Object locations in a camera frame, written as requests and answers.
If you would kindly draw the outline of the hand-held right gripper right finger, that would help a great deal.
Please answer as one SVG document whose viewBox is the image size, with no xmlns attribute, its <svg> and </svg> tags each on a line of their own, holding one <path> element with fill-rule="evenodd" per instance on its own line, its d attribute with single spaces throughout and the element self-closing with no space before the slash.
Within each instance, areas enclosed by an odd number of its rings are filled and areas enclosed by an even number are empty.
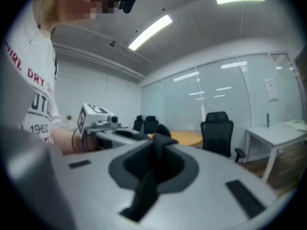
<svg viewBox="0 0 307 230">
<path fill-rule="evenodd" d="M 273 189 L 244 167 L 215 153 L 175 145 L 199 164 L 199 174 L 183 192 L 160 195 L 140 225 L 150 230 L 257 230 L 274 220 L 292 196 Z M 249 219 L 225 186 L 240 180 L 266 207 Z"/>
</svg>

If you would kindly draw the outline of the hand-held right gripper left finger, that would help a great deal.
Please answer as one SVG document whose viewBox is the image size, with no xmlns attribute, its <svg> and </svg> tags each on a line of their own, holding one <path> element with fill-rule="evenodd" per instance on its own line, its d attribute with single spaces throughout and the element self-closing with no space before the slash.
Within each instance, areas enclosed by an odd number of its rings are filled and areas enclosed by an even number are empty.
<svg viewBox="0 0 307 230">
<path fill-rule="evenodd" d="M 142 179 L 149 171 L 147 160 L 152 141 L 142 140 L 119 148 L 62 155 L 49 145 L 57 180 L 75 212 L 94 217 L 96 223 L 120 229 L 154 230 L 153 226 L 122 215 L 138 199 Z"/>
</svg>

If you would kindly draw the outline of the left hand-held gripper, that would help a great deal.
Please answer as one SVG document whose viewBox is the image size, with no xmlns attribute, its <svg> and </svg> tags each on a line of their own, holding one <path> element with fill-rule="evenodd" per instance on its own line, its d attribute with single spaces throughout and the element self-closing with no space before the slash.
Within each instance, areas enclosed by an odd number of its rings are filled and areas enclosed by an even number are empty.
<svg viewBox="0 0 307 230">
<path fill-rule="evenodd" d="M 133 144 L 137 141 L 151 139 L 149 136 L 130 128 L 118 128 L 118 116 L 100 105 L 83 103 L 77 128 L 81 137 L 86 129 L 117 128 L 113 131 L 100 131 L 96 133 L 97 146 L 100 150 L 118 148 Z"/>
</svg>

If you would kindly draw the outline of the black mesh office chair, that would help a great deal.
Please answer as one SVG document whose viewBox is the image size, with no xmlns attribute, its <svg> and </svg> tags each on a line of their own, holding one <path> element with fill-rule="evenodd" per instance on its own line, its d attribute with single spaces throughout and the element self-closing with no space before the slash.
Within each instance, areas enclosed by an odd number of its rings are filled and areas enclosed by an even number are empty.
<svg viewBox="0 0 307 230">
<path fill-rule="evenodd" d="M 202 150 L 231 157 L 231 140 L 234 123 L 225 111 L 210 112 L 205 121 L 201 122 Z"/>
</svg>

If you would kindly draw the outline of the person's left forearm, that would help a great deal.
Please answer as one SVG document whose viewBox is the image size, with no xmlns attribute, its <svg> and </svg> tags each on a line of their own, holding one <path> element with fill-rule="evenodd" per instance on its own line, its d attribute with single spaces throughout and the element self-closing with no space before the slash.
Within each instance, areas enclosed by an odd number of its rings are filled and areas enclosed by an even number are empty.
<svg viewBox="0 0 307 230">
<path fill-rule="evenodd" d="M 63 155 L 82 153 L 83 143 L 78 130 L 74 132 L 65 130 L 59 125 L 52 127 L 53 144 L 60 148 Z"/>
</svg>

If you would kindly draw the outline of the round wooden table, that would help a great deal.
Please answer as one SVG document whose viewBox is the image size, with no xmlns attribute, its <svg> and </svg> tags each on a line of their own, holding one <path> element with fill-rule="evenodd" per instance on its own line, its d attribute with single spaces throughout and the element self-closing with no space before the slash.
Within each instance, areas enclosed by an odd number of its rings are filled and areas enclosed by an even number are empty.
<svg viewBox="0 0 307 230">
<path fill-rule="evenodd" d="M 187 131 L 170 131 L 171 138 L 185 146 L 197 146 L 202 143 L 203 138 L 199 133 Z"/>
</svg>

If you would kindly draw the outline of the white printed t-shirt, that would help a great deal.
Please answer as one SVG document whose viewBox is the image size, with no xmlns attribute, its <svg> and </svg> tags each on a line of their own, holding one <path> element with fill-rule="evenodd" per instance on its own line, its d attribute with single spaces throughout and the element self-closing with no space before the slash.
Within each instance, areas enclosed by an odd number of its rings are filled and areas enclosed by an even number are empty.
<svg viewBox="0 0 307 230">
<path fill-rule="evenodd" d="M 10 64 L 35 91 L 20 128 L 53 143 L 52 127 L 61 124 L 55 102 L 58 65 L 50 34 L 37 27 L 30 0 L 4 38 L 2 50 Z"/>
</svg>

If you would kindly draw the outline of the white desk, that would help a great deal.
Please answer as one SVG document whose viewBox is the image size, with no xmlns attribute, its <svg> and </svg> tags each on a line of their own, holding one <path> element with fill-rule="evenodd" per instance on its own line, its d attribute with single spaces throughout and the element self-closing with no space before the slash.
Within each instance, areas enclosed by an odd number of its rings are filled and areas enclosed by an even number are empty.
<svg viewBox="0 0 307 230">
<path fill-rule="evenodd" d="M 244 163 L 248 159 L 251 137 L 254 137 L 271 149 L 269 160 L 262 176 L 262 181 L 266 182 L 272 171 L 278 151 L 307 139 L 307 124 L 302 120 L 293 120 L 278 122 L 269 127 L 248 128 L 246 132 L 246 156 L 243 159 Z"/>
</svg>

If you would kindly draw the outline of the paper notice on glass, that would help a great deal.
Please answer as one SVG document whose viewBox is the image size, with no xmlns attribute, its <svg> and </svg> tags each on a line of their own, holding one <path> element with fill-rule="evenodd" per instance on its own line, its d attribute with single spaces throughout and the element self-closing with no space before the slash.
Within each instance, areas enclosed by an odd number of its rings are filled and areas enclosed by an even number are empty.
<svg viewBox="0 0 307 230">
<path fill-rule="evenodd" d="M 273 78 L 266 78 L 266 79 L 263 79 L 263 81 L 264 81 L 268 101 L 269 102 L 277 101 L 278 100 L 278 93 L 277 93 L 277 89 L 276 89 L 276 86 L 275 86 L 275 83 L 274 83 L 274 79 Z"/>
</svg>

